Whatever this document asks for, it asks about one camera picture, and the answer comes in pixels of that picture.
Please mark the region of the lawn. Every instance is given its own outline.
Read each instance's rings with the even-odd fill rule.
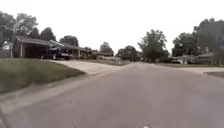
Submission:
[[[101,64],[108,64],[108,65],[114,65],[114,66],[123,66],[123,65],[127,65],[130,62],[128,61],[115,61],[115,60],[104,60],[104,59],[97,59],[97,60],[84,60],[84,61],[88,61],[88,62],[92,62],[92,63],[101,63]]]
[[[84,72],[38,59],[0,59],[0,93],[15,91],[31,84],[41,85],[75,77]]]
[[[172,67],[172,68],[217,68],[219,66],[212,66],[212,65],[194,65],[194,64],[171,64],[171,63],[160,63],[158,65]]]
[[[206,74],[224,78],[224,72],[206,72]]]

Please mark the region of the sky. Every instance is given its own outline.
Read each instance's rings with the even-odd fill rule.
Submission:
[[[151,29],[164,32],[166,47],[205,18],[224,19],[222,0],[0,0],[0,11],[37,18],[38,29],[51,27],[57,40],[76,36],[81,47],[108,42],[116,52],[138,42]]]

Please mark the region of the foliage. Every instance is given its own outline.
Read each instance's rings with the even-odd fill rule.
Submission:
[[[201,49],[208,48],[215,53],[218,63],[224,63],[224,21],[205,19],[195,27],[197,41]]]
[[[56,41],[56,37],[50,27],[45,28],[40,33],[40,39],[46,40],[46,41],[50,41],[50,40]]]
[[[138,43],[142,50],[143,58],[146,61],[156,61],[168,57],[164,54],[166,37],[162,31],[151,30]]]
[[[124,49],[120,49],[117,56],[123,60],[137,61],[140,59],[138,51],[133,46],[126,46]]]
[[[171,62],[171,58],[169,58],[170,53],[168,52],[168,50],[163,50],[161,53],[161,58],[160,58],[160,62],[162,63],[170,63]]]
[[[15,20],[12,15],[0,11],[0,47],[5,40],[12,40],[14,22]]]
[[[78,39],[75,36],[70,36],[70,35],[64,36],[63,38],[61,38],[59,40],[59,42],[69,44],[69,45],[73,45],[75,47],[79,46]]]
[[[114,54],[114,51],[112,50],[112,48],[110,47],[109,43],[104,42],[101,46],[100,46],[100,52],[103,53],[112,53]]]
[[[37,25],[38,23],[36,17],[31,15],[19,13],[16,17],[16,28],[18,29],[17,33],[20,35],[27,35]]]
[[[172,56],[198,55],[197,40],[194,34],[181,33],[173,43]]]
[[[92,48],[90,48],[90,47],[85,47],[84,49],[86,49],[86,50],[92,50]]]
[[[0,93],[84,74],[64,65],[35,59],[1,59],[0,72]]]
[[[40,33],[38,28],[33,28],[33,30],[29,33],[28,37],[34,38],[34,39],[39,39],[40,38]]]

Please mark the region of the road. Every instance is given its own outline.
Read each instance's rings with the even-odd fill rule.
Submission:
[[[136,63],[7,117],[13,128],[223,128],[224,79]]]

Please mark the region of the asphalt road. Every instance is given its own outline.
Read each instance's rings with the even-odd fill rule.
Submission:
[[[224,79],[136,63],[7,117],[13,128],[223,128]]]

